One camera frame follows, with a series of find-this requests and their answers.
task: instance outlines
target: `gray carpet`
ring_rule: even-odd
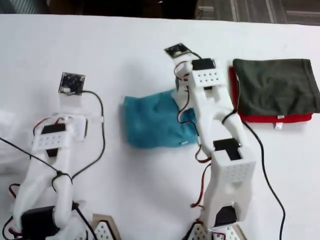
[[[320,25],[320,0],[198,0],[196,18]]]

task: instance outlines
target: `small camera board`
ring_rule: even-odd
[[[63,72],[58,92],[67,95],[81,95],[84,90],[85,78],[85,75]]]
[[[173,59],[191,52],[191,50],[182,43],[178,43],[174,46],[168,47],[164,51]]]

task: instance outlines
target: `dark green cloth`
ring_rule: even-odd
[[[320,113],[320,92],[308,59],[234,59],[239,111],[245,116]]]

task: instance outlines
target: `circuit board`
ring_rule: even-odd
[[[63,72],[58,92],[67,95],[81,95],[85,79],[85,75]]]

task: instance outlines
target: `black cable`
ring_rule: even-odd
[[[186,51],[184,53],[179,54],[178,56],[175,56],[174,58],[176,59],[178,57],[181,57],[181,56],[187,55],[187,54],[192,54],[192,55],[195,55],[197,58],[202,59],[202,57],[198,53],[195,53],[194,51]]]
[[[272,192],[274,198],[276,199],[276,201],[279,203],[281,209],[282,209],[282,213],[283,213],[283,217],[282,217],[282,221],[281,221],[281,226],[280,226],[280,233],[279,233],[279,239],[282,239],[282,232],[283,232],[283,228],[284,228],[284,224],[285,224],[285,219],[286,219],[286,211],[285,208],[283,206],[283,204],[281,203],[280,199],[278,198],[277,194],[275,193],[274,189],[272,188],[268,176],[267,176],[267,172],[266,172],[266,166],[265,166],[265,150],[264,150],[264,145],[262,144],[260,138],[258,137],[258,135],[255,133],[255,131],[245,122],[242,121],[243,125],[246,126],[247,129],[249,129],[249,131],[253,134],[253,136],[255,137],[255,139],[257,140],[257,142],[260,145],[261,148],[261,163],[262,163],[262,171],[263,171],[263,175],[266,181],[266,184],[268,185],[270,191]]]
[[[29,155],[30,157],[39,160],[39,161],[42,162],[43,164],[47,165],[49,168],[53,169],[57,174],[59,173],[59,170],[57,170],[56,168],[54,168],[53,166],[51,166],[49,163],[43,161],[41,158],[39,158],[39,157],[37,157],[37,156],[35,156],[35,155],[33,155],[33,154],[31,154],[31,153],[23,150],[22,148],[18,147],[17,145],[13,144],[13,143],[10,142],[10,141],[5,140],[5,139],[2,138],[2,137],[0,137],[0,140],[3,141],[3,142],[5,142],[6,144],[9,144],[10,146],[18,149],[19,151],[21,151],[21,152]]]
[[[184,110],[187,108],[189,102],[190,102],[190,90],[189,90],[189,87],[186,86],[186,92],[187,92],[187,99],[186,99],[186,103],[184,105],[183,108],[181,108],[181,110],[178,111],[178,114],[176,116],[176,119],[178,121],[178,123],[180,124],[192,124],[194,126],[194,129],[195,129],[195,132],[196,132],[196,135],[199,137],[199,132],[198,132],[198,129],[197,129],[197,125],[194,121],[192,120],[187,120],[187,121],[180,121],[180,115],[182,115],[182,113],[184,112]]]
[[[69,177],[69,178],[70,178],[70,181],[71,181],[71,184],[74,184],[73,181],[72,181],[72,178],[70,177],[69,174],[67,174],[67,173],[65,173],[65,172],[62,172],[62,171],[58,171],[58,172],[56,173],[56,176],[55,176],[54,178],[52,178],[52,180],[51,180],[51,186],[52,186],[52,188],[53,188],[53,190],[54,190],[55,192],[57,192],[57,191],[56,191],[56,188],[55,188],[55,186],[54,186],[54,182],[55,182],[55,180],[57,180],[57,179],[60,178],[61,176],[67,176],[67,177]]]
[[[89,228],[90,232],[93,235],[94,240],[98,240],[97,235],[94,231],[94,229],[92,228],[92,226],[90,225],[90,223],[87,221],[87,219],[85,218],[85,216],[82,214],[82,212],[79,209],[79,205],[77,205],[75,208],[76,212],[79,214],[80,218],[82,218],[82,220],[84,221],[85,225]]]
[[[85,170],[87,170],[88,168],[90,168],[92,165],[94,165],[96,162],[98,162],[101,157],[103,156],[104,152],[105,152],[105,149],[106,149],[106,137],[105,137],[105,114],[104,114],[104,104],[101,100],[101,98],[99,97],[98,94],[96,94],[95,92],[93,91],[87,91],[87,90],[84,90],[82,91],[83,93],[88,93],[88,94],[93,94],[96,96],[96,98],[99,100],[99,103],[101,105],[101,116],[102,116],[102,124],[101,124],[101,127],[102,127],[102,140],[103,140],[103,147],[102,147],[102,151],[100,153],[100,155],[98,156],[98,158],[96,160],[94,160],[92,163],[88,164],[87,166],[85,166],[84,168],[82,168],[80,171],[76,172],[73,176],[72,176],[72,180],[78,176],[79,174],[81,174],[82,172],[84,172]]]
[[[236,114],[238,112],[238,109],[239,109],[239,101],[240,101],[240,81],[239,79],[237,78],[237,76],[235,76],[235,80],[236,80],[236,106],[234,107],[234,109],[228,114],[226,115],[221,123],[222,124],[225,124],[225,121],[230,117],[232,116],[233,114]]]
[[[225,123],[225,121],[233,114],[238,112],[239,109],[239,100],[240,100],[240,82],[239,79],[236,77],[236,83],[237,83],[237,102],[236,102],[236,107],[232,110],[232,112],[230,112],[227,116],[225,116],[222,120],[222,124]],[[283,206],[283,204],[281,203],[279,197],[277,196],[277,194],[275,193],[274,189],[272,188],[269,179],[268,179],[268,175],[266,172],[266,166],[265,166],[265,149],[264,149],[264,145],[262,143],[262,141],[260,140],[259,136],[256,134],[256,132],[243,120],[241,120],[243,125],[246,126],[246,128],[253,134],[253,136],[255,137],[255,139],[257,140],[257,142],[260,145],[260,149],[261,149],[261,165],[262,165],[262,171],[263,171],[263,175],[266,181],[266,184],[268,185],[270,191],[272,192],[274,198],[276,199],[276,201],[278,202],[278,204],[280,205],[281,209],[282,209],[282,221],[281,221],[281,225],[280,225],[280,231],[279,231],[279,240],[282,240],[282,232],[283,232],[283,228],[284,228],[284,224],[285,224],[285,219],[286,219],[286,210],[285,207]]]

